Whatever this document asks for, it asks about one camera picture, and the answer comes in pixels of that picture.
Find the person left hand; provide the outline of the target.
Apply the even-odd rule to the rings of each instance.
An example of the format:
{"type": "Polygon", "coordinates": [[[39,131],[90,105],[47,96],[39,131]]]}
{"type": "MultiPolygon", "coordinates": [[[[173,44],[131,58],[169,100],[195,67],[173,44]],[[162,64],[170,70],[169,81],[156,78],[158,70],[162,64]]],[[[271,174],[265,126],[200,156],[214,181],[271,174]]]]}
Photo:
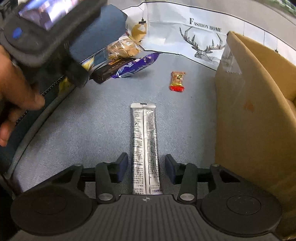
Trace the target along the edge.
{"type": "Polygon", "coordinates": [[[1,146],[5,147],[15,128],[16,121],[26,110],[39,110],[45,105],[38,87],[32,87],[22,70],[13,64],[9,53],[1,47],[1,99],[15,105],[1,124],[1,146]]]}

